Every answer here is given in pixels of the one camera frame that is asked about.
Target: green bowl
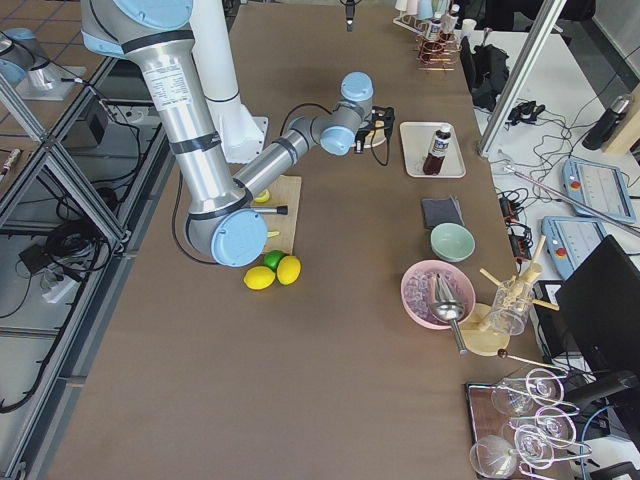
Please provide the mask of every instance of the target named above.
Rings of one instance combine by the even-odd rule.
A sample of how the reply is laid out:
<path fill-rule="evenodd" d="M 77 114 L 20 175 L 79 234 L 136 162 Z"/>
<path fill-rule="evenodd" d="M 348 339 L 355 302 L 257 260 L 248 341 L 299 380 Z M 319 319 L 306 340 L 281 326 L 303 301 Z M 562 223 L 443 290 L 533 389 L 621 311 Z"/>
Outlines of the green bowl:
<path fill-rule="evenodd" d="M 466 228 L 456 223 L 441 223 L 431 231 L 431 248 L 446 262 L 461 262 L 473 253 L 476 242 Z"/>

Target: black bag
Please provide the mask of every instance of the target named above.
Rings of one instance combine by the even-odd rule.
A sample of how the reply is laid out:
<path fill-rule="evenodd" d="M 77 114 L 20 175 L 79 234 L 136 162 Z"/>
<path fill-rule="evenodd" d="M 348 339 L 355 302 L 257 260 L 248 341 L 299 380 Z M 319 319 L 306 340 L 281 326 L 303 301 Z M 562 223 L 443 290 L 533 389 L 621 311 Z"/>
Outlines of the black bag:
<path fill-rule="evenodd" d="M 493 111 L 496 98 L 502 93 L 509 69 L 509 56 L 493 45 L 476 46 L 475 53 L 471 53 L 469 39 L 464 37 L 461 42 L 460 62 L 467 79 L 467 87 L 476 107 Z"/>

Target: computer monitor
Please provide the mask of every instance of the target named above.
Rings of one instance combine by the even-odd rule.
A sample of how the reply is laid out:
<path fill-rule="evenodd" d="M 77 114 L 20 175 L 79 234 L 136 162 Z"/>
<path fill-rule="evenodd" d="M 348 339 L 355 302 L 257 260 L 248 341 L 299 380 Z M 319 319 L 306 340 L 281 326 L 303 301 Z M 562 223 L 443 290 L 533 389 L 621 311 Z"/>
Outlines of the computer monitor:
<path fill-rule="evenodd" d="M 557 300 L 569 332 L 600 383 L 623 371 L 640 377 L 640 272 L 612 236 L 605 237 L 566 280 Z M 611 382 L 605 390 L 612 391 L 610 387 Z M 607 399 L 619 405 L 616 415 L 640 449 L 640 388 L 624 389 Z"/>

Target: pink bowl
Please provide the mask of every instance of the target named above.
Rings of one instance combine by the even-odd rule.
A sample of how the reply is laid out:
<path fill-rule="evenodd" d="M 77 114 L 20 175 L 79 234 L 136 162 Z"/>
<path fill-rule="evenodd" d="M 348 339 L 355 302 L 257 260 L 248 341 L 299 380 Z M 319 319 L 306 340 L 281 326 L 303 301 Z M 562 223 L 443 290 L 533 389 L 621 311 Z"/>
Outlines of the pink bowl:
<path fill-rule="evenodd" d="M 476 292 L 467 276 L 453 265 L 440 260 L 423 260 L 411 266 L 402 277 L 400 294 L 402 304 L 413 321 L 423 327 L 434 330 L 446 330 L 451 326 L 438 320 L 429 311 L 427 299 L 431 288 L 431 277 L 439 273 L 448 282 L 451 290 L 462 301 L 465 307 L 465 316 L 460 322 L 464 322 L 473 311 L 476 303 Z"/>

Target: blue cable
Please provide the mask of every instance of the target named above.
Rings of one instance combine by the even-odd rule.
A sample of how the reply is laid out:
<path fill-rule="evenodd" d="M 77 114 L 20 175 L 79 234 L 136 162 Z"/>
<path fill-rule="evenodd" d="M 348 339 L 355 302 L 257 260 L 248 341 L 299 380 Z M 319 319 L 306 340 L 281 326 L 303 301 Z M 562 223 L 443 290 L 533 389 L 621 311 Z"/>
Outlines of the blue cable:
<path fill-rule="evenodd" d="M 602 412 L 604 412 L 605 410 L 611 407 L 612 405 L 605 405 L 604 407 L 597 410 L 593 415 L 589 417 L 589 420 L 587 420 L 587 423 L 584 424 L 584 429 L 582 430 L 582 435 L 580 436 L 580 443 L 584 443 L 585 438 L 587 438 L 587 430 L 589 430 L 589 426 L 591 425 L 591 422 L 593 422 L 593 420 L 598 415 L 600 415 Z M 582 455 L 582 445 L 580 445 L 580 455 Z M 582 480 L 589 480 L 589 477 L 587 476 L 587 464 L 584 461 L 584 458 L 580 459 L 580 470 L 582 471 Z"/>

